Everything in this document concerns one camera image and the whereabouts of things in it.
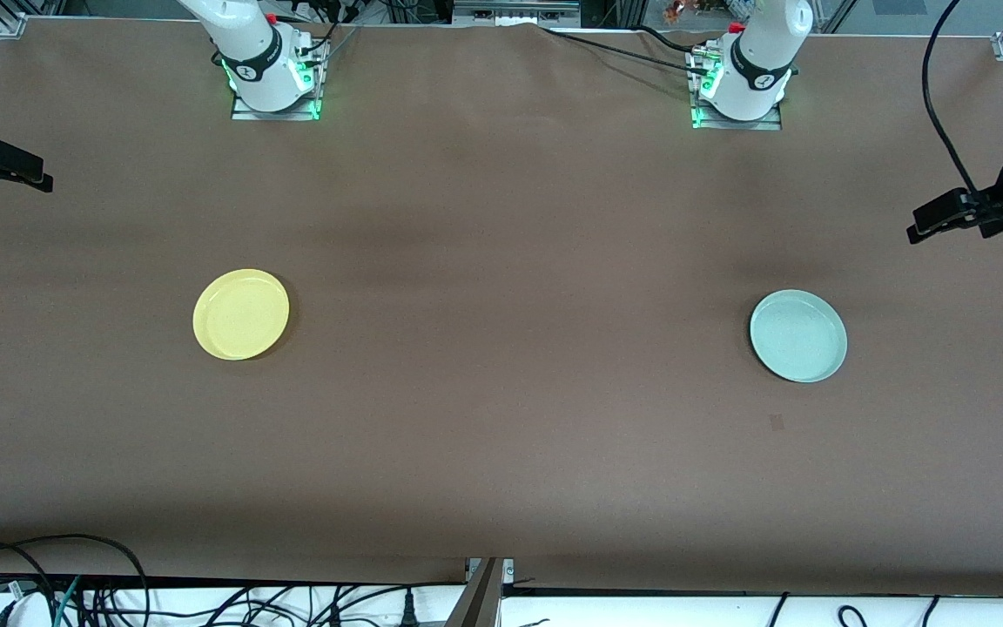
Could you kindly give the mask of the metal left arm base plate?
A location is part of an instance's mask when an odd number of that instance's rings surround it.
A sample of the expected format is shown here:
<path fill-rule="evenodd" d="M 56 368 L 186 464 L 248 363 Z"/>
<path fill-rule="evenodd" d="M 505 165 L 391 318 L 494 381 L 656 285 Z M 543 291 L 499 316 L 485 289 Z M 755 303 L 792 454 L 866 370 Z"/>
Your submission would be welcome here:
<path fill-rule="evenodd" d="M 684 60 L 689 68 L 691 123 L 697 130 L 779 131 L 783 127 L 780 102 L 790 71 L 777 86 L 756 91 L 744 76 L 727 67 L 713 43 L 693 47 L 684 53 Z"/>

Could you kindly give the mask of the yellow round plate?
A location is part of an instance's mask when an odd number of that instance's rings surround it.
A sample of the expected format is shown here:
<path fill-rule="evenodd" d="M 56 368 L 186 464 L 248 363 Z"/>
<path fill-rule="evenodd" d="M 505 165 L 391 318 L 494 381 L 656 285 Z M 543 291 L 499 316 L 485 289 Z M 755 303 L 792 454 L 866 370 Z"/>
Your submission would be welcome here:
<path fill-rule="evenodd" d="M 253 360 L 278 342 L 290 316 L 286 286 L 273 274 L 243 267 L 220 275 L 200 293 L 192 333 L 211 357 Z"/>

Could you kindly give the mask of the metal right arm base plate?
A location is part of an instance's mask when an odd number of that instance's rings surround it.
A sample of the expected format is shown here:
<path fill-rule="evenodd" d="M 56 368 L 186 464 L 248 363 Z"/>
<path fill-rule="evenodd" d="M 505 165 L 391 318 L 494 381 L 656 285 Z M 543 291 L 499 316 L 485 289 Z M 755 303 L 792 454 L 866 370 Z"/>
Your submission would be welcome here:
<path fill-rule="evenodd" d="M 330 43 L 312 39 L 298 31 L 281 56 L 262 71 L 259 82 L 254 71 L 242 66 L 235 71 L 228 61 L 222 67 L 232 89 L 231 119 L 318 120 L 326 86 Z"/>

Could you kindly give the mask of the brown table cover sheet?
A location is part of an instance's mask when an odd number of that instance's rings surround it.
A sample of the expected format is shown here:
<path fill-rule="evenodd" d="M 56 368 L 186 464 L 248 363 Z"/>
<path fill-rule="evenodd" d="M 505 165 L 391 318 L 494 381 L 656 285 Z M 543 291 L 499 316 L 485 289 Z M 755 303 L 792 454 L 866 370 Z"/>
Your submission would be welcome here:
<path fill-rule="evenodd" d="M 912 246 L 958 183 L 919 37 L 816 37 L 780 131 L 533 25 L 365 27 L 315 122 L 239 122 L 202 27 L 0 41 L 0 543 L 153 576 L 1003 595 L 1003 235 Z M 275 275 L 253 360 L 192 333 Z M 757 360 L 773 291 L 848 333 Z"/>

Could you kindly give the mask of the white lower shelf board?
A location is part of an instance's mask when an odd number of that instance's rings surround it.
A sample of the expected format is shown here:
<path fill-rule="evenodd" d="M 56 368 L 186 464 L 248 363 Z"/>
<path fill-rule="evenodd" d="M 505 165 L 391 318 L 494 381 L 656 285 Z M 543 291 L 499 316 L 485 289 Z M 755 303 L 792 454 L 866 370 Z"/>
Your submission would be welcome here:
<path fill-rule="evenodd" d="M 1003 598 L 510 597 L 499 627 L 1003 627 Z"/>
<path fill-rule="evenodd" d="M 263 586 L 56 592 L 0 586 L 0 627 L 398 627 L 406 587 L 421 627 L 442 627 L 463 586 Z"/>

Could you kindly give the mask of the pale green round plate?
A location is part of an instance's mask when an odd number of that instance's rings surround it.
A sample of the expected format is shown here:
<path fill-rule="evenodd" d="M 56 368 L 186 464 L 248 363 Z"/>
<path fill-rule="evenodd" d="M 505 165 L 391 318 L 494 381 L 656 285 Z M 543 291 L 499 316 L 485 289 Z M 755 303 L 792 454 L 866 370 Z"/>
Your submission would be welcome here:
<path fill-rule="evenodd" d="M 777 377 L 800 384 L 828 380 L 846 361 L 846 325 L 825 299 L 797 289 L 773 291 L 750 313 L 750 346 Z"/>

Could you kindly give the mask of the metal table bracket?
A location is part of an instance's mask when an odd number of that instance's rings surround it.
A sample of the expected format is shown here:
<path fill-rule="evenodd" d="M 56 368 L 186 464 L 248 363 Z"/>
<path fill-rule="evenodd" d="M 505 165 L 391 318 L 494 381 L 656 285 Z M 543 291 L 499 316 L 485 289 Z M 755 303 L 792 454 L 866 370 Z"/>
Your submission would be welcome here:
<path fill-rule="evenodd" d="M 515 571 L 512 558 L 469 558 L 468 583 L 443 627 L 499 627 L 501 592 Z"/>

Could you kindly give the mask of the grey power strip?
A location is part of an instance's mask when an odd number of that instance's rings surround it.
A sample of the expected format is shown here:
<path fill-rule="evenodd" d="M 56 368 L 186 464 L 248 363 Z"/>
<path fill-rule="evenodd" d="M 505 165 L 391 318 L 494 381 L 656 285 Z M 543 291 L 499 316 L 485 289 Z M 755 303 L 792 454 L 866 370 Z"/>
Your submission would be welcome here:
<path fill-rule="evenodd" d="M 451 0 L 450 23 L 581 28 L 582 6 L 580 0 Z"/>

